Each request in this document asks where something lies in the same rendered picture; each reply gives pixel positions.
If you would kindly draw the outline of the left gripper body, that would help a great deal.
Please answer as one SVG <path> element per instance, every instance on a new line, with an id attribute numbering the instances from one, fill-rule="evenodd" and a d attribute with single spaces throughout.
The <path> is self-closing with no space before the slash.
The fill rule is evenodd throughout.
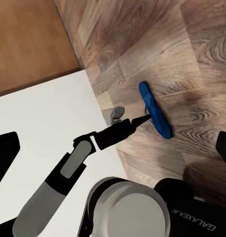
<path id="1" fill-rule="evenodd" d="M 124 119 L 121 123 L 106 128 L 106 131 L 113 145 L 127 139 L 130 135 L 135 133 L 135 129 L 128 118 Z"/>

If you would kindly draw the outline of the sandal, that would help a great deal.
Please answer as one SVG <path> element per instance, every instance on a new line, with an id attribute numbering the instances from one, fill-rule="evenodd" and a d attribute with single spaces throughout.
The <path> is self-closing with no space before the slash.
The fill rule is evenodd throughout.
<path id="1" fill-rule="evenodd" d="M 173 137 L 172 129 L 157 105 L 151 90 L 146 82 L 141 82 L 139 84 L 139 91 L 145 102 L 145 114 L 150 114 L 151 122 L 155 126 L 156 130 L 166 139 L 171 139 Z"/>

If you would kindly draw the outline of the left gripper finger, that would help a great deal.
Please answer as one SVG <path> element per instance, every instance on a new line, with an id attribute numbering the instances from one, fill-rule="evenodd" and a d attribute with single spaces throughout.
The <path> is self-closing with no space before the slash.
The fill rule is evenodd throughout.
<path id="1" fill-rule="evenodd" d="M 139 125 L 141 125 L 142 123 L 144 123 L 145 121 L 147 121 L 148 119 L 151 119 L 151 115 L 147 114 L 146 116 L 143 117 L 139 117 L 139 118 L 134 118 L 131 122 L 131 124 L 133 125 L 133 128 L 135 129 L 135 131 L 137 130 L 137 127 Z"/>

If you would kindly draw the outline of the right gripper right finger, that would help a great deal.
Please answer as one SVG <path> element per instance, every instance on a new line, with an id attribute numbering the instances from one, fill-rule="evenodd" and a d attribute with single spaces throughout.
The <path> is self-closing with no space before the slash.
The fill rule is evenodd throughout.
<path id="1" fill-rule="evenodd" d="M 216 149 L 226 163 L 226 132 L 220 131 L 217 138 Z"/>

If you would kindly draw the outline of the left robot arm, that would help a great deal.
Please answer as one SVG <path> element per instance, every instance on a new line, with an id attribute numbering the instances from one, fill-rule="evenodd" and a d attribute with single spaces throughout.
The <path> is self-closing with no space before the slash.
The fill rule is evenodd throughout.
<path id="1" fill-rule="evenodd" d="M 117 144 L 136 132 L 137 127 L 151 119 L 151 115 L 128 118 L 123 121 L 124 107 L 114 107 L 111 112 L 111 127 L 100 132 L 93 131 L 74 139 L 74 150 L 66 153 L 57 166 L 24 205 L 19 215 L 0 224 L 0 237 L 37 237 L 46 228 L 85 168 L 85 159 L 96 152 L 90 136 L 100 150 Z"/>

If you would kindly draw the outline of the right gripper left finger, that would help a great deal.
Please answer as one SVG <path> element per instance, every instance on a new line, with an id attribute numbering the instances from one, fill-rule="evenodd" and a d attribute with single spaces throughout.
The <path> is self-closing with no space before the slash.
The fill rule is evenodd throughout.
<path id="1" fill-rule="evenodd" d="M 15 131 L 0 135 L 0 182 L 20 150 Z"/>

